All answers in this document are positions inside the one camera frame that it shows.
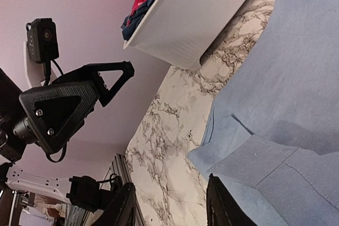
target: wire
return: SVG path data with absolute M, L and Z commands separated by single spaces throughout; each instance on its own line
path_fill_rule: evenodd
M 97 183 L 98 184 L 104 184 L 104 183 L 108 183 L 109 182 L 111 184 L 111 187 L 112 187 L 113 183 L 114 183 L 114 181 L 116 180 L 117 177 L 118 177 L 117 174 L 113 173 L 113 174 L 111 174 L 109 179 L 103 180 L 103 181 L 97 181 Z
M 50 81 L 50 78 L 46 78 L 46 80 L 45 80 L 44 83 L 43 83 L 43 86 L 44 86 L 44 87 L 48 86 L 49 81 Z
M 58 63 L 55 61 L 55 59 L 52 60 L 53 64 L 58 68 L 61 75 L 64 75 L 64 72 L 62 68 L 58 65 Z
M 67 152 L 67 143 L 66 143 L 66 144 L 64 145 L 64 147 L 63 147 L 63 151 L 62 151 L 62 153 L 61 153 L 61 156 L 60 156 L 59 160 L 54 161 L 54 160 L 51 158 L 50 155 L 46 155 L 46 157 L 47 157 L 47 159 L 48 159 L 50 162 L 56 164 L 56 163 L 58 163 L 58 162 L 61 162 L 61 161 L 65 158 L 66 152 Z

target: navy clothing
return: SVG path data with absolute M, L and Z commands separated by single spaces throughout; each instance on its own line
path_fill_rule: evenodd
M 128 41 L 132 37 L 134 31 L 137 29 L 138 25 L 146 15 L 148 9 L 153 5 L 154 1 L 155 0 L 146 0 L 132 15 L 129 15 L 125 18 L 121 26 L 124 40 Z

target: black cable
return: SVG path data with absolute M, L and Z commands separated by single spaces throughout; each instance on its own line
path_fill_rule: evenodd
M 45 77 L 43 86 L 48 86 L 51 80 L 51 74 L 52 74 L 50 60 L 47 60 L 45 63 L 43 63 L 43 74 Z
M 108 183 L 109 182 L 111 184 L 111 187 L 112 187 L 112 185 L 113 185 L 113 183 L 114 183 L 114 181 L 116 180 L 117 177 L 118 177 L 117 174 L 113 173 L 113 174 L 111 174 L 109 179 L 103 180 L 103 181 L 97 181 L 97 183 L 98 184 L 104 184 L 104 183 Z
M 55 61 L 55 59 L 52 60 L 53 64 L 58 68 L 61 75 L 64 75 L 64 72 L 62 68 L 58 65 L 58 63 Z
M 50 155 L 46 155 L 46 157 L 47 157 L 47 159 L 48 159 L 49 161 L 51 161 L 52 163 L 56 164 L 56 163 L 58 163 L 58 162 L 61 162 L 61 161 L 65 158 L 66 152 L 67 152 L 67 143 L 66 143 L 66 144 L 64 145 L 64 147 L 63 147 L 63 151 L 62 151 L 62 153 L 61 153 L 61 156 L 60 156 L 59 160 L 54 161 L 54 160 L 51 158 Z

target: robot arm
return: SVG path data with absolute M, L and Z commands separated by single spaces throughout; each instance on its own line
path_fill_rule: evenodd
M 38 19 L 26 28 L 25 74 L 31 88 L 22 92 L 0 69 L 0 187 L 53 197 L 91 212 L 104 210 L 122 187 L 119 178 L 114 181 L 115 191 L 109 192 L 100 190 L 101 182 L 90 177 L 33 176 L 15 162 L 29 144 L 38 145 L 47 156 L 65 148 L 96 102 L 107 106 L 134 75 L 134 68 L 130 62 L 91 64 L 56 78 L 50 68 L 59 57 L 54 22 Z M 123 74 L 108 89 L 100 72 L 114 70 Z

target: screw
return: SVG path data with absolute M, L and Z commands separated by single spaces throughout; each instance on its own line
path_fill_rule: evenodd
M 36 114 L 36 116 L 42 116 L 43 115 L 43 111 L 39 109 L 39 110 L 37 110 L 35 112 L 35 114 Z
M 50 136 L 54 135 L 54 130 L 52 128 L 48 129 L 47 134 Z

